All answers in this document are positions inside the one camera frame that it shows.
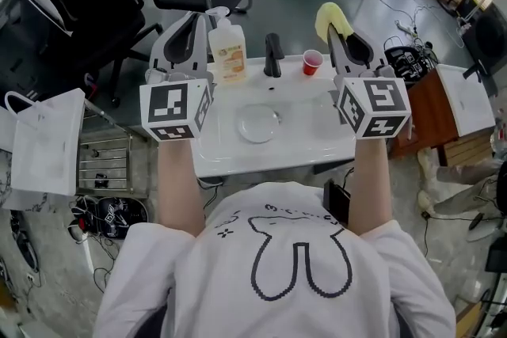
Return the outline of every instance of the yellow sponge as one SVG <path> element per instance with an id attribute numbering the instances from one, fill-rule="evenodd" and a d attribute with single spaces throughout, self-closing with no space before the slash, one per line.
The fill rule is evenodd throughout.
<path id="1" fill-rule="evenodd" d="M 317 31 L 317 35 L 326 44 L 329 25 L 333 25 L 338 34 L 342 34 L 345 39 L 354 33 L 347 18 L 336 3 L 328 2 L 320 6 L 317 12 L 317 18 L 315 19 L 315 30 Z"/>

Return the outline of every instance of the red cup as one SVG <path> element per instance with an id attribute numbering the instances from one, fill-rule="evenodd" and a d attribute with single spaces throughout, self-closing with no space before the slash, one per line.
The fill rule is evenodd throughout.
<path id="1" fill-rule="evenodd" d="M 303 54 L 303 72 L 308 76 L 317 72 L 317 69 L 324 62 L 322 54 L 316 50 L 308 50 Z"/>

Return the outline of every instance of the concrete floor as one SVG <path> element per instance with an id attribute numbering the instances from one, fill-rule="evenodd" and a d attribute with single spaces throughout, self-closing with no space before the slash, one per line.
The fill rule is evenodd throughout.
<path id="1" fill-rule="evenodd" d="M 410 19 L 403 13 L 388 9 L 380 0 L 254 0 L 253 9 L 247 15 L 234 15 L 231 20 L 241 24 L 245 31 L 249 57 L 264 54 L 264 37 L 269 32 L 277 32 L 280 35 L 286 55 L 301 54 L 308 48 L 327 52 L 326 45 L 314 32 L 314 17 L 320 5 L 329 1 L 336 2 L 354 26 L 368 32 L 370 37 L 379 42 L 383 43 L 389 36 L 400 36 L 406 43 L 409 42 L 409 39 L 396 29 L 394 20 L 399 19 L 407 25 Z M 384 1 L 393 8 L 404 9 L 411 16 L 417 6 L 413 0 Z M 420 2 L 436 5 L 434 0 Z M 179 11 L 161 12 L 152 2 L 147 2 L 144 11 L 148 23 L 160 21 L 165 27 L 183 14 Z M 448 30 L 452 37 L 458 40 L 453 20 L 439 9 L 434 9 L 434 13 L 442 20 L 441 24 L 427 11 L 417 14 L 420 37 L 434 44 L 435 52 L 443 63 L 470 65 L 470 56 L 454 44 L 446 33 Z M 149 53 L 154 38 L 154 35 L 148 36 L 138 50 Z M 122 104 L 117 110 L 110 108 L 103 95 L 99 96 L 96 103 L 112 113 L 121 123 L 138 124 L 138 85 L 143 82 L 146 68 L 146 64 L 136 61 L 129 60 L 125 63 L 118 88 Z M 107 72 L 104 72 L 102 81 L 106 79 Z M 151 167 L 155 167 L 154 145 L 151 146 L 148 156 Z M 5 167 L 7 162 L 7 157 L 0 155 L 0 169 Z M 250 188 L 253 184 L 296 180 L 302 184 L 322 187 L 330 177 L 341 183 L 346 170 L 346 167 L 342 167 L 314 176 L 310 168 L 305 167 L 229 177 L 219 189 L 216 202 L 208 210 L 212 210 L 223 197 Z M 415 157 L 406 157 L 391 161 L 390 172 L 395 218 L 402 228 L 414 237 L 424 252 L 426 224 L 419 215 L 416 204 L 417 191 L 422 186 L 417 160 Z M 151 209 L 157 206 L 157 189 L 157 181 L 151 177 L 148 200 Z M 436 199 L 443 199 L 459 191 L 460 187 L 433 183 L 428 185 L 428 189 Z M 212 191 L 203 192 L 204 201 L 208 201 L 211 196 Z M 25 293 L 29 288 L 26 278 L 28 268 L 10 235 L 10 213 L 6 210 L 0 211 L 0 256 L 6 261 L 13 277 L 15 293 L 19 297 L 24 317 L 35 317 L 62 337 L 88 338 L 91 336 L 101 292 L 93 283 L 93 273 L 86 260 L 85 248 L 83 245 L 76 245 L 67 233 L 67 225 L 72 215 L 65 203 L 47 199 L 41 209 L 40 213 L 25 214 L 35 250 L 40 258 L 43 282 L 41 288 L 34 288 L 30 292 L 29 307 L 32 316 L 25 310 Z M 452 301 L 458 294 L 466 294 L 468 298 L 479 297 L 493 279 L 493 275 L 482 271 L 491 240 L 466 243 L 464 237 L 467 226 L 467 222 L 461 221 L 430 220 L 426 233 L 428 261 Z M 90 241 L 90 251 L 94 268 L 111 266 L 111 260 L 96 241 Z M 116 249 L 111 248 L 111 251 L 116 255 Z"/>

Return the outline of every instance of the white shoe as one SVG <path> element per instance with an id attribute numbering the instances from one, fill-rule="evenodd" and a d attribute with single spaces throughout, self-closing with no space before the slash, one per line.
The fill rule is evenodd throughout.
<path id="1" fill-rule="evenodd" d="M 433 163 L 431 157 L 431 149 L 425 148 L 417 152 L 417 160 L 422 169 L 422 174 L 426 180 L 431 180 L 436 177 L 436 165 Z"/>
<path id="2" fill-rule="evenodd" d="M 426 211 L 429 215 L 435 215 L 435 210 L 433 209 L 435 200 L 433 200 L 426 191 L 420 190 L 417 194 L 417 205 L 422 213 Z"/>

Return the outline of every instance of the sink basin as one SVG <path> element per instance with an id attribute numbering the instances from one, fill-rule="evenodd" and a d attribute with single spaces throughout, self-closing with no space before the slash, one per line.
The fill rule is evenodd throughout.
<path id="1" fill-rule="evenodd" d="M 247 60 L 247 78 L 217 85 L 199 139 L 193 140 L 198 177 L 315 165 L 353 158 L 356 139 L 341 124 L 330 90 L 336 75 L 330 57 L 314 76 L 303 56 L 280 61 L 282 75 L 264 75 L 264 58 Z M 214 64 L 208 70 L 215 74 Z"/>

